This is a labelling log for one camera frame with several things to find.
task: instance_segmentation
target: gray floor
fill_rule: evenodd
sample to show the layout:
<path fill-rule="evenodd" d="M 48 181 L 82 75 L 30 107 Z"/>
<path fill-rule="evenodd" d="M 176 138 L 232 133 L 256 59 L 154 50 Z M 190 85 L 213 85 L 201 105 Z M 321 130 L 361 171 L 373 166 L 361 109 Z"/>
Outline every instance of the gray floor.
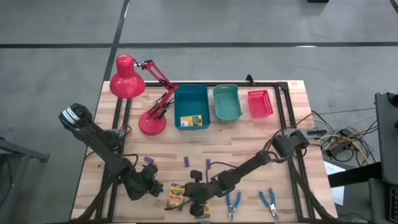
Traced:
<path fill-rule="evenodd" d="M 0 1 L 0 44 L 112 43 L 123 1 Z M 132 1 L 120 42 L 398 41 L 388 0 Z M 0 136 L 51 153 L 33 162 L 14 223 L 68 220 L 85 146 L 58 121 L 74 102 L 95 112 L 110 49 L 0 49 Z M 373 107 L 397 92 L 397 47 L 118 49 L 152 58 L 172 80 L 305 80 L 319 113 Z M 143 73 L 146 80 L 149 74 Z M 326 114 L 340 128 L 374 110 Z M 354 126 L 367 128 L 375 117 Z M 377 134 L 366 136 L 379 160 Z"/>

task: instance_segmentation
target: lamp shade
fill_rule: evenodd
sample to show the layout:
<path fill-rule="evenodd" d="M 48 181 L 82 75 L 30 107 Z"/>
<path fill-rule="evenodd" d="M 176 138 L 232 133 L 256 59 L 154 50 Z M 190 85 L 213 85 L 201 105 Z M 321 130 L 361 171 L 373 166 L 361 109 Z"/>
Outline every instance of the lamp shade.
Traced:
<path fill-rule="evenodd" d="M 134 98 L 145 90 L 141 76 L 134 71 L 134 59 L 129 54 L 121 54 L 116 58 L 117 72 L 109 85 L 111 92 L 120 98 Z"/>

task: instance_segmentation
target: wooden tabletop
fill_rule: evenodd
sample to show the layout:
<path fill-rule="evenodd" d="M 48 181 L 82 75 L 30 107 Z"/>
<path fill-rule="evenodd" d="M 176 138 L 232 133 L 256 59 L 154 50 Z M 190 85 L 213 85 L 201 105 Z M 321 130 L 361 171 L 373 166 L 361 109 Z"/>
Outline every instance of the wooden tabletop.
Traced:
<path fill-rule="evenodd" d="M 294 107 L 296 121 L 311 113 L 307 93 L 303 81 L 287 81 L 289 83 L 290 97 Z M 140 200 L 131 201 L 127 196 L 123 185 L 119 186 L 118 196 L 114 211 L 114 222 L 198 222 L 189 214 L 189 206 L 180 211 L 165 211 L 167 196 L 171 184 L 183 185 L 193 181 L 190 171 L 200 170 L 204 173 L 206 159 L 227 162 L 232 165 L 240 165 L 252 158 L 262 149 L 264 143 L 280 129 L 279 114 L 272 87 L 239 87 L 239 100 L 243 112 L 242 117 L 235 123 L 220 123 L 215 116 L 212 87 L 208 88 L 210 102 L 211 124 L 207 129 L 193 131 L 179 131 L 174 126 L 174 106 L 170 105 L 165 116 L 167 118 L 166 129 L 157 136 L 147 136 L 138 127 L 140 115 L 152 107 L 153 102 L 164 92 L 163 87 L 147 87 L 145 92 L 133 99 L 130 111 L 129 125 L 132 132 L 126 137 L 125 154 L 136 153 L 140 156 L 137 169 L 141 170 L 144 156 L 155 160 L 159 171 L 156 179 L 164 185 L 164 191 L 155 198 L 149 194 Z M 274 114 L 266 118 L 252 118 L 248 106 L 247 91 L 268 90 Z M 101 97 L 99 99 L 95 122 L 103 129 L 111 128 L 114 108 L 117 98 L 109 90 L 109 82 L 104 82 Z M 289 124 L 286 103 L 282 95 L 285 117 Z M 122 123 L 123 111 L 119 123 Z M 312 117 L 300 123 L 299 128 L 313 128 Z M 190 167 L 184 167 L 183 158 L 189 157 Z M 311 191 L 319 202 L 333 216 L 337 217 L 335 204 L 331 196 L 331 190 L 326 176 L 326 170 L 322 154 L 318 147 L 308 147 L 304 157 L 307 169 L 308 181 Z M 81 173 L 72 218 L 82 214 L 85 208 L 98 193 L 101 184 L 104 162 L 92 154 L 86 159 Z M 209 170 L 209 176 L 222 170 L 229 169 L 215 164 Z M 237 190 L 242 191 L 242 199 L 235 211 L 236 222 L 273 222 L 271 213 L 259 198 L 259 190 L 264 191 L 269 198 L 268 188 L 272 187 L 276 197 L 276 208 L 280 222 L 297 221 L 295 213 L 292 189 L 287 163 L 267 164 L 243 177 L 231 193 L 234 202 Z M 300 191 L 302 207 L 307 211 L 305 198 Z M 211 216 L 206 219 L 209 222 L 228 222 L 228 209 L 226 199 L 214 197 L 210 200 Z"/>

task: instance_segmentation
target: small purple object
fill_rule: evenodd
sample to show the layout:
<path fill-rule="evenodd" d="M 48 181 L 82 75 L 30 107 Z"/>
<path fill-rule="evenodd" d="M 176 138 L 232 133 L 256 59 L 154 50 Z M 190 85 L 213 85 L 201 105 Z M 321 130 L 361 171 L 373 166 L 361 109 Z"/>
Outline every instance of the small purple object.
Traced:
<path fill-rule="evenodd" d="M 185 157 L 184 157 L 184 163 L 185 163 L 185 167 L 189 167 L 188 156 L 185 156 Z"/>
<path fill-rule="evenodd" d="M 210 169 L 210 159 L 206 159 L 206 168 Z"/>
<path fill-rule="evenodd" d="M 153 163 L 154 162 L 154 159 L 152 159 L 152 158 L 150 158 L 150 157 L 144 157 L 144 161 L 145 162 L 148 162 L 148 163 Z"/>

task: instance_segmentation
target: pliers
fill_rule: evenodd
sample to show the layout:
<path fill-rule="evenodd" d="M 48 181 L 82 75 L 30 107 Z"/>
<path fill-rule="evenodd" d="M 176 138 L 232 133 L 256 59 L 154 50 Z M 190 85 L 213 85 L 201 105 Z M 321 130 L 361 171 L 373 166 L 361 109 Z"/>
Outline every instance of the pliers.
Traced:
<path fill-rule="evenodd" d="M 228 220 L 229 221 L 234 220 L 235 209 L 238 207 L 239 202 L 241 201 L 241 194 L 242 194 L 242 192 L 239 191 L 238 195 L 236 196 L 234 205 L 231 205 L 231 199 L 230 199 L 229 193 L 226 195 L 226 205 L 228 206 Z"/>
<path fill-rule="evenodd" d="M 264 196 L 262 191 L 259 191 L 259 194 L 262 202 L 264 202 L 266 207 L 271 211 L 272 217 L 274 217 L 275 220 L 278 220 L 278 211 L 275 208 L 275 194 L 272 188 L 269 189 L 269 194 L 271 195 L 271 204 L 267 201 L 266 196 Z"/>

